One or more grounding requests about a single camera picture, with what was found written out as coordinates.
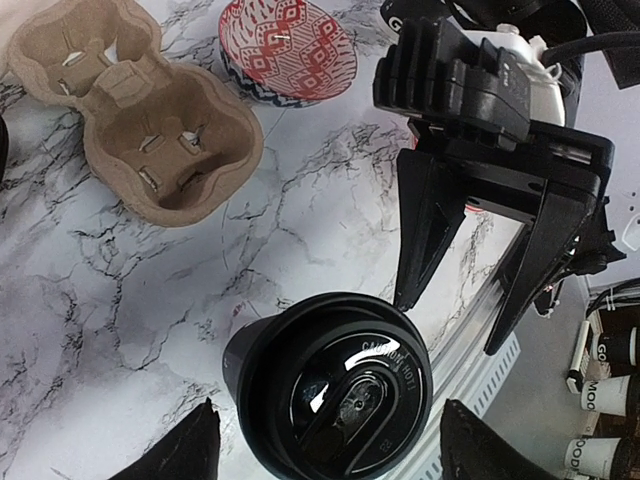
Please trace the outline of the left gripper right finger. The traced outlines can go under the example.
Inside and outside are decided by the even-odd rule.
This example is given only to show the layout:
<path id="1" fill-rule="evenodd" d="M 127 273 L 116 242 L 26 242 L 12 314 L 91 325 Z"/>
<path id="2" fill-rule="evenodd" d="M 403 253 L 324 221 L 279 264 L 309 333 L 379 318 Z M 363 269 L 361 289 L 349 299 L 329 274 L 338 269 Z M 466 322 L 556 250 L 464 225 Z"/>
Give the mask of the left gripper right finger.
<path id="1" fill-rule="evenodd" d="M 443 479 L 554 479 L 458 399 L 444 404 L 440 450 Z"/>

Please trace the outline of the black paper coffee cup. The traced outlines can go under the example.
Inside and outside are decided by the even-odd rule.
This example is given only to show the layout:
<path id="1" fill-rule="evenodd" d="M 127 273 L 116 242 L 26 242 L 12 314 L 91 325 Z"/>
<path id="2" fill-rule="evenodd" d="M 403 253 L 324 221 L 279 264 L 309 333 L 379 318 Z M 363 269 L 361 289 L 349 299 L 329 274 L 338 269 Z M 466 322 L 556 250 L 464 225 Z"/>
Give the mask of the black paper coffee cup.
<path id="1" fill-rule="evenodd" d="M 380 21 L 393 39 L 398 38 L 406 19 L 435 22 L 449 16 L 448 7 L 440 0 L 385 0 L 379 9 Z"/>

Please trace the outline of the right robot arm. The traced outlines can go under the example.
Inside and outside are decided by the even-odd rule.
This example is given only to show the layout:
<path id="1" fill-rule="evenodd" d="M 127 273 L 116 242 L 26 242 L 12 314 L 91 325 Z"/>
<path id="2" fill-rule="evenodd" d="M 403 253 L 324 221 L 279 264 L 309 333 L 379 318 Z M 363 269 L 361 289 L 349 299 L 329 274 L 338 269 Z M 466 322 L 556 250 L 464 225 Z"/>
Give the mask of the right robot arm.
<path id="1" fill-rule="evenodd" d="M 527 308 L 566 277 L 624 254 L 607 223 L 613 143 L 575 128 L 584 58 L 622 58 L 634 29 L 589 35 L 592 1 L 447 1 L 411 14 L 378 62 L 376 107 L 417 138 L 396 160 L 401 244 L 394 304 L 412 309 L 468 206 L 522 226 L 484 350 L 495 354 Z"/>

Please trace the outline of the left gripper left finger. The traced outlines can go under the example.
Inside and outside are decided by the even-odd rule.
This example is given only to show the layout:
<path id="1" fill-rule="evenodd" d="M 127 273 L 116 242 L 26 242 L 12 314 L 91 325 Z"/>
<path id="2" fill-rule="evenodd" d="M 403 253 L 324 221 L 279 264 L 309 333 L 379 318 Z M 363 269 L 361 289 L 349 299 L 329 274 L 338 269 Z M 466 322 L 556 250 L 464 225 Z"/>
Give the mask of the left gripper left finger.
<path id="1" fill-rule="evenodd" d="M 137 461 L 111 479 L 217 479 L 220 444 L 220 416 L 211 399 L 206 398 Z"/>

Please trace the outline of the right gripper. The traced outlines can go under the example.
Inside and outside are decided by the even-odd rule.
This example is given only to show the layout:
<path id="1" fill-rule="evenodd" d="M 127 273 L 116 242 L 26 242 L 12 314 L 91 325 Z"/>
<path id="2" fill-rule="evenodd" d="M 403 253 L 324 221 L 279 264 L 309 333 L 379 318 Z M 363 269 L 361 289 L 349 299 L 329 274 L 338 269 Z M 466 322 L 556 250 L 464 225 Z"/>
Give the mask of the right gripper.
<path id="1" fill-rule="evenodd" d="M 614 157 L 601 136 L 533 122 L 514 150 L 487 133 L 412 119 L 397 157 L 400 255 L 394 306 L 420 299 L 465 219 L 466 205 L 532 225 L 484 346 L 496 354 L 543 290 L 608 265 L 605 196 Z"/>

